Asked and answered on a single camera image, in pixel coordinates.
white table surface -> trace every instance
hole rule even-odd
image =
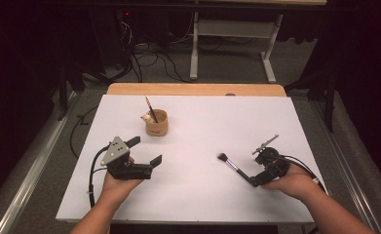
[[[147,96],[169,114],[166,136],[148,136],[140,116],[144,96],[103,96],[78,163],[57,212],[58,220],[80,220],[90,209],[90,167],[115,136],[127,141],[139,164],[163,154],[154,169],[122,204],[114,222],[134,223],[310,223],[306,207],[279,191],[252,187],[224,162],[225,153],[248,176],[263,171],[251,155],[262,142],[303,161],[323,181],[289,97]],[[99,168],[104,153],[98,158]],[[105,171],[95,173],[95,199]]]

brush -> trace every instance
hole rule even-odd
[[[225,162],[227,165],[229,165],[233,170],[235,170],[240,176],[242,176],[245,180],[247,180],[248,182],[250,182],[250,179],[248,177],[248,175],[246,175],[244,172],[242,172],[242,170],[240,170],[232,161],[230,161],[226,154],[224,153],[220,153],[218,156],[217,156],[218,159],[220,159],[221,161]]]

person's left hand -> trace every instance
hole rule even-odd
[[[96,206],[101,206],[115,213],[120,205],[127,199],[130,192],[143,182],[143,179],[120,180],[115,179],[109,172],[106,173],[101,195]]]

pen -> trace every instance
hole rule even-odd
[[[145,100],[147,100],[147,105],[148,105],[148,108],[150,108],[150,113],[153,116],[154,121],[156,123],[159,123],[159,121],[157,121],[156,113],[154,113],[153,107],[151,107],[150,101],[148,100],[147,96],[145,96]]]

cup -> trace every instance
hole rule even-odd
[[[169,118],[167,112],[162,109],[154,109],[154,113],[156,114],[156,121],[153,123],[145,124],[145,132],[153,137],[163,137],[167,134],[169,129]]]

